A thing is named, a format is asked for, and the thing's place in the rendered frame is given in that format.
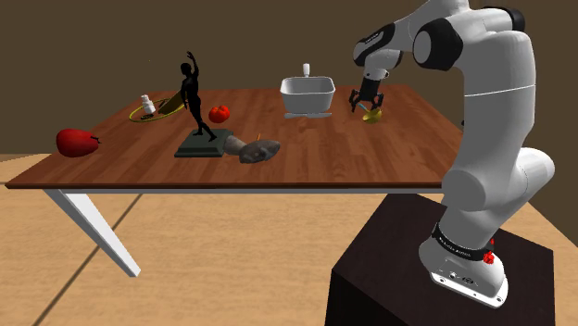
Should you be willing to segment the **red tomato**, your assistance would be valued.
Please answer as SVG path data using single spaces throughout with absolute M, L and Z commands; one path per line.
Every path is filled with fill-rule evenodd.
M 208 113 L 208 118 L 213 123 L 222 123 L 230 117 L 230 109 L 226 106 L 212 107 Z

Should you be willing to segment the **white square bowl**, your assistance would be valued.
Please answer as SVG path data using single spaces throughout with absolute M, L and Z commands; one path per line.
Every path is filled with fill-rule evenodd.
M 330 109 L 335 86 L 330 77 L 285 78 L 280 87 L 288 113 L 322 114 Z

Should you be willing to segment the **brown wedge-shaped object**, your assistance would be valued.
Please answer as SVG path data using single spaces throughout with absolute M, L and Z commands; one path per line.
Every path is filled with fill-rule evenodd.
M 168 115 L 182 106 L 181 92 L 178 91 L 168 100 L 163 100 L 159 105 L 158 113 L 160 115 Z

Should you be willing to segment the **red bell pepper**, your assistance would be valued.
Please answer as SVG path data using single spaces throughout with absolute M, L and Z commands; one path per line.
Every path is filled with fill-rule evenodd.
M 83 157 L 93 153 L 101 142 L 91 132 L 65 129 L 57 134 L 56 144 L 58 152 L 65 157 Z

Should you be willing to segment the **grey stone head sculpture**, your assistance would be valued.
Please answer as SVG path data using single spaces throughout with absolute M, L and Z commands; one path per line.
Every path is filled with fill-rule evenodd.
M 274 157 L 281 148 L 281 143 L 274 140 L 256 140 L 246 144 L 237 137 L 230 135 L 224 142 L 224 152 L 238 156 L 242 164 L 254 164 L 267 161 Z

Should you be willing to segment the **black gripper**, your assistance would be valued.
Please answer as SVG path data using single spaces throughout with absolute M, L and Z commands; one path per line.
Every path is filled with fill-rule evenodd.
M 360 101 L 371 101 L 371 110 L 378 109 L 383 104 L 383 93 L 379 93 L 380 80 L 364 77 L 359 91 L 353 89 L 349 96 L 351 111 L 354 112 Z

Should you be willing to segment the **dark robot stand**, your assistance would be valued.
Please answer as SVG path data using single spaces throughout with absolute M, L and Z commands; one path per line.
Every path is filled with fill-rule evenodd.
M 325 326 L 556 326 L 553 253 L 495 233 L 509 293 L 487 307 L 435 284 L 419 246 L 445 211 L 417 194 L 389 194 L 332 269 Z

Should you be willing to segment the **black dancer figure on base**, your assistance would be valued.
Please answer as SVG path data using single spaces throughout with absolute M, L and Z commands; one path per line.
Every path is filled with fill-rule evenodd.
M 201 98 L 198 95 L 199 85 L 199 67 L 197 66 L 194 55 L 188 51 L 187 56 L 192 60 L 193 65 L 189 63 L 181 63 L 180 69 L 185 79 L 182 81 L 180 95 L 185 109 L 188 109 L 197 123 L 197 131 L 190 133 L 184 144 L 190 140 L 192 136 L 203 136 L 203 131 L 209 135 L 208 142 L 213 142 L 218 136 L 209 128 L 203 121 L 201 115 Z M 175 153 L 175 157 L 223 157 L 224 149 L 219 149 L 218 145 L 197 145 L 186 147 L 182 145 Z

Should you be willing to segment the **wooden table with white legs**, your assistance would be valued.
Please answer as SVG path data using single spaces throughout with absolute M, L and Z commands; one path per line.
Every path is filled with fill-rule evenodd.
M 286 119 L 276 89 L 204 90 L 205 105 L 225 105 L 225 127 L 246 141 L 258 136 L 281 148 L 271 160 L 178 158 L 192 131 L 177 111 L 132 122 L 123 108 L 94 128 L 91 155 L 52 154 L 10 180 L 10 189 L 44 191 L 128 275 L 140 270 L 94 203 L 92 194 L 375 194 L 437 193 L 459 150 L 461 133 L 407 85 L 386 85 L 383 119 L 361 121 L 336 89 L 325 119 Z

